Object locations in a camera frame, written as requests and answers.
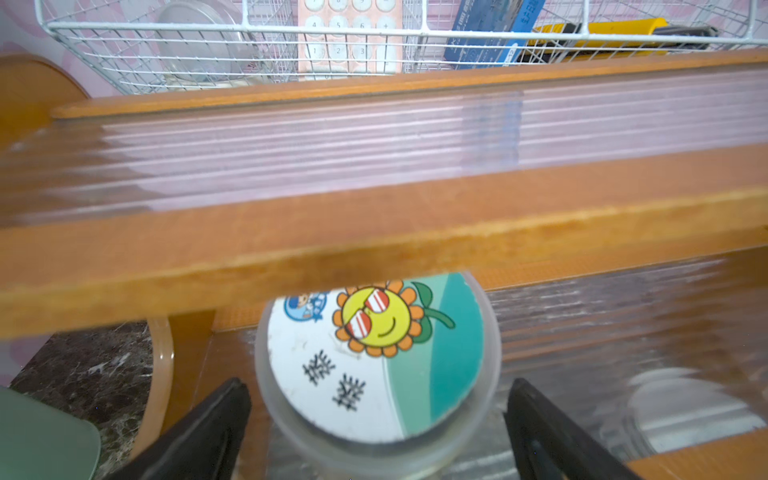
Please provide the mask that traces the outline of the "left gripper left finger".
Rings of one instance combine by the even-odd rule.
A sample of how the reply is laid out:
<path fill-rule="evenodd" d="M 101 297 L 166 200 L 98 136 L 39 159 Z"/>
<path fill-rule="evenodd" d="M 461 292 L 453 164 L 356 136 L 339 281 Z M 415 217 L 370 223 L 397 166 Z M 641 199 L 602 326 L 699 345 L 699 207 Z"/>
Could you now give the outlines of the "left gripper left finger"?
<path fill-rule="evenodd" d="M 221 384 L 112 479 L 231 479 L 252 403 L 238 378 Z"/>

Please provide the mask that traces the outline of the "wooden three-tier shelf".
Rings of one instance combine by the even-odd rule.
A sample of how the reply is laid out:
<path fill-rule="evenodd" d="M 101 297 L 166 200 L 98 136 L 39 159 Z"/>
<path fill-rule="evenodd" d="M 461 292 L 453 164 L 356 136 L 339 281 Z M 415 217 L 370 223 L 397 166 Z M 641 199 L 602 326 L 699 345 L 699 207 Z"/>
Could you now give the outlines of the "wooden three-tier shelf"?
<path fill-rule="evenodd" d="M 462 272 L 500 377 L 429 479 L 515 476 L 517 378 L 597 442 L 598 404 L 664 368 L 767 422 L 766 51 L 104 98 L 1 152 L 2 336 L 146 321 L 175 359 L 145 426 L 240 379 L 240 479 L 317 477 L 260 393 L 269 302 Z M 628 462 L 763 479 L 767 426 Z"/>

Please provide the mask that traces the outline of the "yellow utility knife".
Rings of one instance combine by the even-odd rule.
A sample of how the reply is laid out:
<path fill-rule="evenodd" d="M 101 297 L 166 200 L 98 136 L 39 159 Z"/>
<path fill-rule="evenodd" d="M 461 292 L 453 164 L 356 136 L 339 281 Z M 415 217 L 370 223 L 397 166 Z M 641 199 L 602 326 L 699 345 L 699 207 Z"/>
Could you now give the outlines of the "yellow utility knife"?
<path fill-rule="evenodd" d="M 664 18 L 591 23 L 589 33 L 596 35 L 686 36 L 716 38 L 719 30 L 709 25 L 672 25 Z M 681 50 L 707 50 L 709 43 L 603 41 L 603 40 L 531 40 L 521 63 L 566 63 L 611 58 L 667 55 Z"/>

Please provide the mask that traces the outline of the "pink calculator in basket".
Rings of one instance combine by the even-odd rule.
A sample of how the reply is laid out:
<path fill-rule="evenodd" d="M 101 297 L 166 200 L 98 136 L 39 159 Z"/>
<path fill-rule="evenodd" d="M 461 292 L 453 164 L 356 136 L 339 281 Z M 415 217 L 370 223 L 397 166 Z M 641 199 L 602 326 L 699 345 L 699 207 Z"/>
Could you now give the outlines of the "pink calculator in basket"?
<path fill-rule="evenodd" d="M 307 0 L 297 3 L 298 74 L 302 81 L 399 74 L 403 3 Z"/>

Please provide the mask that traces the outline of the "blue book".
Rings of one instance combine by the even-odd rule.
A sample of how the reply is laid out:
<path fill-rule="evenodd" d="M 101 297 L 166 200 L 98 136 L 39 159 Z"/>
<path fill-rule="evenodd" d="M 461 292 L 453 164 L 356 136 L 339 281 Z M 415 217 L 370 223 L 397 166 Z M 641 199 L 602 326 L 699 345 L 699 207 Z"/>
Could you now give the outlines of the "blue book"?
<path fill-rule="evenodd" d="M 531 33 L 545 0 L 465 0 L 460 3 L 452 30 L 487 32 L 494 37 L 452 37 L 444 60 L 455 69 L 509 66 L 516 62 L 526 40 L 503 39 L 503 33 Z"/>

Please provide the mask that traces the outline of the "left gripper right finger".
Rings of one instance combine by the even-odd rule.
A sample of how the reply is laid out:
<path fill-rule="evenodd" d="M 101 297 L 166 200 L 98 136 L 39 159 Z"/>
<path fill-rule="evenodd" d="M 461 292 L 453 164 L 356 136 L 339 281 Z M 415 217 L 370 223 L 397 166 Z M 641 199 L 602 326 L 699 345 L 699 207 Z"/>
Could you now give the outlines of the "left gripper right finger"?
<path fill-rule="evenodd" d="M 639 477 L 523 378 L 512 384 L 504 420 L 522 479 Z"/>

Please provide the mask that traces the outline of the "sunflower lid yellow jar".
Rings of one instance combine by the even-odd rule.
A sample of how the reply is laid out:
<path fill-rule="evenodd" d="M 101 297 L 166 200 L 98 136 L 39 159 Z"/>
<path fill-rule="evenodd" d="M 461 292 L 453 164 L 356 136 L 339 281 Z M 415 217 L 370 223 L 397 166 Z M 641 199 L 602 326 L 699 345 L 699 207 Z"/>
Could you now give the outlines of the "sunflower lid yellow jar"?
<path fill-rule="evenodd" d="M 501 338 L 469 273 L 287 296 L 254 362 L 277 428 L 322 479 L 428 479 L 492 408 Z"/>

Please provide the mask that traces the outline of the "clear cup in basket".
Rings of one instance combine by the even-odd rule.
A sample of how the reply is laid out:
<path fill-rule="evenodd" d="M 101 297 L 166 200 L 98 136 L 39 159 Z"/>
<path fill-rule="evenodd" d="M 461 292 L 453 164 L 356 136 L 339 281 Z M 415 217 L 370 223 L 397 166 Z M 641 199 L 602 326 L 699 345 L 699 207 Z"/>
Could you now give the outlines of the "clear cup in basket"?
<path fill-rule="evenodd" d="M 242 10 L 231 1 L 170 1 L 157 12 L 160 60 L 182 80 L 203 83 L 236 80 L 258 68 L 261 55 L 253 37 L 229 25 L 242 24 Z"/>

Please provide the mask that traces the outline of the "mint green pencil cup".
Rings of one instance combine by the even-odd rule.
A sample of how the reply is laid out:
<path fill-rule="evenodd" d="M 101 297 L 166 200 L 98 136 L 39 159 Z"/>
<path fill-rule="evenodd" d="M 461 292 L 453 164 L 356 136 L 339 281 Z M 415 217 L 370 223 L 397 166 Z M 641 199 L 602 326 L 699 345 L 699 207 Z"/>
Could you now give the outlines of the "mint green pencil cup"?
<path fill-rule="evenodd" d="M 100 452 L 92 423 L 1 389 L 3 479 L 91 479 Z"/>

